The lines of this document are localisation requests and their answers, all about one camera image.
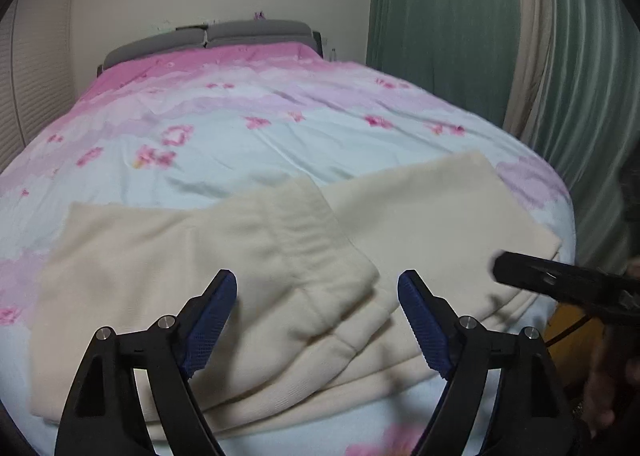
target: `black clamp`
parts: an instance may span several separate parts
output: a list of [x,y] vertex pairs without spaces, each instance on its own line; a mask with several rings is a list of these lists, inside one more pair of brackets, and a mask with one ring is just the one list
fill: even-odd
[[223,456],[188,379],[202,369],[236,301],[236,278],[221,270],[177,316],[146,331],[93,336],[62,413],[55,456],[154,456],[133,369],[146,370],[174,456]]
[[[635,182],[638,182],[636,173],[632,174]],[[513,252],[503,252],[496,257],[493,273],[497,282],[574,304],[588,316],[615,326],[622,344],[616,346],[614,358],[627,360],[640,354],[640,283],[637,279]],[[610,361],[609,365],[615,365],[614,362]],[[619,366],[623,372],[624,363]],[[616,379],[620,386],[613,403],[616,421],[585,447],[585,455],[609,456],[638,452],[640,393],[625,383],[624,375],[618,375]]]
[[480,406],[488,370],[501,368],[498,395],[482,456],[572,456],[588,437],[564,397],[539,332],[486,330],[458,317],[409,270],[398,299],[428,365],[447,380],[429,425],[412,456],[460,456]]

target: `bedsheet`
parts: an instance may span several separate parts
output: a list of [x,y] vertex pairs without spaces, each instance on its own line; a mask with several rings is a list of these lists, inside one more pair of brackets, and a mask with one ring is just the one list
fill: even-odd
[[[412,84],[325,62],[298,43],[174,52],[110,68],[0,175],[0,398],[38,451],[52,454],[54,427],[27,412],[28,326],[36,274],[72,201],[202,208],[300,172],[327,184],[472,149],[562,239],[561,260],[572,262],[573,210],[556,173],[512,136]],[[549,312],[538,299],[530,320]],[[434,404],[439,392],[431,379],[404,394]],[[395,401],[376,404],[357,410],[378,428],[388,414],[375,411],[392,412]],[[331,429],[346,445],[305,452],[344,454],[353,445],[351,455],[384,454],[375,452],[380,444],[407,442],[406,430],[416,427],[367,440],[346,420],[336,423],[340,416],[309,425]],[[269,454],[256,452],[256,437],[266,437],[265,446],[278,440],[279,454],[297,454],[305,428],[235,438],[229,454]]]

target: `green curtain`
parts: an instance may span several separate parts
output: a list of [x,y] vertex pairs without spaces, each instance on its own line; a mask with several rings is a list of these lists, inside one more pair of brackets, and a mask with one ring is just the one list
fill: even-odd
[[502,125],[520,0],[371,0],[367,65]]
[[556,0],[554,28],[531,145],[571,192],[577,263],[620,270],[617,174],[640,130],[640,33],[620,0]]

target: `cable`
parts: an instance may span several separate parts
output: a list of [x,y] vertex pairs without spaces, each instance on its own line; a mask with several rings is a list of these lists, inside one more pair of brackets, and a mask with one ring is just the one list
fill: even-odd
[[578,319],[576,322],[574,322],[571,326],[569,326],[566,330],[561,331],[558,335],[553,337],[551,340],[548,340],[547,342],[545,342],[545,346],[547,348],[550,348],[554,344],[560,342],[565,337],[571,335],[577,329],[587,324],[587,322],[589,322],[590,320],[591,320],[591,317],[589,317],[588,315],[584,315],[583,317]]

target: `beige curtain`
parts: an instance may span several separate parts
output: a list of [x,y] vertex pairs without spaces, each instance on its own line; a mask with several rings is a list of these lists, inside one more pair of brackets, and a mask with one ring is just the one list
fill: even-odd
[[520,0],[520,41],[502,128],[525,143],[538,114],[553,15],[554,0]]
[[552,53],[530,146],[574,203],[576,261],[628,256],[618,171],[640,135],[640,32],[621,0],[555,0]]

